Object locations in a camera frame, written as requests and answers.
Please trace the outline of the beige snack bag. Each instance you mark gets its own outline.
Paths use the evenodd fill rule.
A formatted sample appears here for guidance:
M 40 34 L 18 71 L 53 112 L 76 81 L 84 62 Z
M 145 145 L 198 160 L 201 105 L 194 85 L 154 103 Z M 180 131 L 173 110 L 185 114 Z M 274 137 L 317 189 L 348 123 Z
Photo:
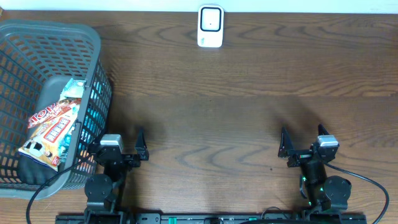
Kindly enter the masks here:
M 34 132 L 18 153 L 58 171 L 58 166 L 65 162 L 79 109 L 34 127 Z

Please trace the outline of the mint green wet wipes pack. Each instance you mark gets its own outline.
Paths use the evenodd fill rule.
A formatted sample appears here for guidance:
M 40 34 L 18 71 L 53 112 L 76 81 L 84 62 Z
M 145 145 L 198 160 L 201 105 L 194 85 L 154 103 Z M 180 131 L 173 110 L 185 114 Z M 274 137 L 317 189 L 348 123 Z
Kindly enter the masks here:
M 82 98 L 85 90 L 85 83 L 85 80 L 71 78 L 64 86 L 59 100 L 66 100 L 67 98 Z

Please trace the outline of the red Top chocolate bar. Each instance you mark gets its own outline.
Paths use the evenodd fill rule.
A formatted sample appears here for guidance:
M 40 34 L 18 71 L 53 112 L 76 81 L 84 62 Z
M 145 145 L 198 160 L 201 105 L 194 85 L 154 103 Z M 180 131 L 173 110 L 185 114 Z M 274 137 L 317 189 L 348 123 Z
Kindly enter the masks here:
M 29 118 L 28 129 L 50 121 L 51 119 L 61 116 L 70 110 L 78 110 L 80 103 L 81 98 L 67 98 L 56 103 L 52 103 Z

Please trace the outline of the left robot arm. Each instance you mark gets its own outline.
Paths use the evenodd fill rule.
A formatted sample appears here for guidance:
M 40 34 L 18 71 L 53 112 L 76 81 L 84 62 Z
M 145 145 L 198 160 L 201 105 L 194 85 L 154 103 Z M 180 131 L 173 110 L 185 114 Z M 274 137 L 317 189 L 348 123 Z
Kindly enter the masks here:
M 135 223 L 134 214 L 122 208 L 121 201 L 128 172 L 149 159 L 144 131 L 139 130 L 135 154 L 123 153 L 123 140 L 119 134 L 98 136 L 88 152 L 104 170 L 90 177 L 85 184 L 87 197 L 85 223 Z

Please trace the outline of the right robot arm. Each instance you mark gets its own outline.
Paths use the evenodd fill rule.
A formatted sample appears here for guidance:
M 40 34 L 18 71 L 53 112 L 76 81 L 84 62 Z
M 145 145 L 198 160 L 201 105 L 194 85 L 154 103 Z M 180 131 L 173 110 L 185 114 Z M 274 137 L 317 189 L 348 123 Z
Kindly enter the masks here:
M 318 125 L 318 136 L 308 149 L 296 149 L 286 128 L 281 129 L 279 158 L 287 159 L 287 166 L 299 167 L 300 193 L 307 198 L 312 210 L 341 211 L 348 208 L 351 182 L 337 175 L 326 174 L 325 166 L 335 159 L 340 144 L 323 125 Z

